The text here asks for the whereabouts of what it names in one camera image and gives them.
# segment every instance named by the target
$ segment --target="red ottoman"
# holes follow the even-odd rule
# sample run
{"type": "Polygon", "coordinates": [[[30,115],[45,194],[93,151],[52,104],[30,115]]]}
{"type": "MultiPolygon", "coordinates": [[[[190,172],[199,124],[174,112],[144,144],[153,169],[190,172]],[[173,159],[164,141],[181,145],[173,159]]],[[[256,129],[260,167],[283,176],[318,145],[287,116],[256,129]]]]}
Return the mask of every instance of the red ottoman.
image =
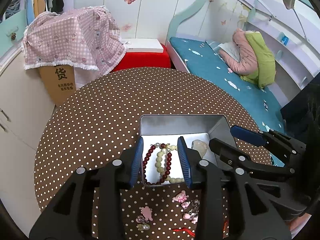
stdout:
{"type": "Polygon", "coordinates": [[[134,67],[164,67],[171,68],[170,57],[167,48],[163,47],[163,53],[156,52],[128,52],[120,63],[111,71],[118,71],[134,67]]]}

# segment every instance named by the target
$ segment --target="blue mattress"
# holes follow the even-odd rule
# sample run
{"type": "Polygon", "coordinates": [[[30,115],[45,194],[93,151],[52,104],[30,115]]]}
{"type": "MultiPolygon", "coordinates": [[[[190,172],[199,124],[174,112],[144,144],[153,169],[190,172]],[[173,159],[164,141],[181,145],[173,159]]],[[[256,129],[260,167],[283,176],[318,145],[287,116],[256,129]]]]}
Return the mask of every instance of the blue mattress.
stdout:
{"type": "MultiPolygon", "coordinates": [[[[261,90],[256,85],[241,80],[236,73],[229,73],[228,65],[206,42],[172,37],[170,43],[185,61],[191,74],[206,79],[230,94],[247,110],[260,130],[267,131],[270,128],[284,133],[281,106],[267,87],[261,90]]],[[[272,155],[272,159],[274,165],[283,166],[275,156],[272,155]]]]}

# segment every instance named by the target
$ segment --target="gingham cloth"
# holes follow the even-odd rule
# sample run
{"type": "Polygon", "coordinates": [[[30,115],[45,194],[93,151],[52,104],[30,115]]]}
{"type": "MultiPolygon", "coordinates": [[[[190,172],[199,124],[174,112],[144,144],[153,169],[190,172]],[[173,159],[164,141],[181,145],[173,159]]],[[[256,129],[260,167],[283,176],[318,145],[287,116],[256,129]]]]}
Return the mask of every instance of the gingham cloth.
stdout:
{"type": "Polygon", "coordinates": [[[24,32],[25,69],[71,65],[102,76],[126,53],[119,40],[119,27],[105,7],[44,12],[24,32]]]}

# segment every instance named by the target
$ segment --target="mint green bed post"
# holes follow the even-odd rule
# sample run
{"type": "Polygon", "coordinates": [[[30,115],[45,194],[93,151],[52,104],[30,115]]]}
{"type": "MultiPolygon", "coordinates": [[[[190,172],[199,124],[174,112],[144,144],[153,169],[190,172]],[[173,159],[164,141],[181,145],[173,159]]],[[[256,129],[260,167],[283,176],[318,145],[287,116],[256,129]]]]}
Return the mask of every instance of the mint green bed post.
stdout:
{"type": "Polygon", "coordinates": [[[176,14],[172,18],[168,28],[166,43],[169,41],[171,37],[174,37],[176,35],[180,23],[195,15],[202,8],[206,1],[207,0],[195,0],[194,3],[191,4],[187,9],[176,14]]]}

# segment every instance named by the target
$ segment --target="polka dot tablecloth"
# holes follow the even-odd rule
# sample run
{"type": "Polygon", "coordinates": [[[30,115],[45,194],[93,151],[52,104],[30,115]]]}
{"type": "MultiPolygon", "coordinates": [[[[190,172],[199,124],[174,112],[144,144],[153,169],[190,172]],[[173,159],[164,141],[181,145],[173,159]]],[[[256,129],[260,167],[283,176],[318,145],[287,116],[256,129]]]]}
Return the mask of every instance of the polka dot tablecloth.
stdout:
{"type": "MultiPolygon", "coordinates": [[[[139,134],[139,118],[143,114],[224,114],[230,124],[258,131],[258,127],[229,94],[214,84],[192,74],[163,68],[136,68],[100,77],[77,90],[49,120],[40,140],[35,161],[35,191],[42,211],[61,185],[78,167],[100,168],[119,158],[132,147],[139,134]]],[[[254,147],[237,140],[240,150],[253,161],[271,164],[263,147],[254,147]]],[[[181,190],[188,200],[200,199],[200,191],[191,191],[185,184],[149,188],[137,182],[132,190],[121,191],[121,209],[127,239],[192,240],[185,231],[196,225],[181,215],[181,206],[172,197],[181,190]],[[150,229],[139,231],[137,216],[141,207],[152,208],[150,229]]],[[[224,218],[228,221],[227,194],[224,218]]],[[[96,189],[92,235],[98,237],[99,199],[96,189]]],[[[228,236],[228,226],[224,228],[228,236]]]]}

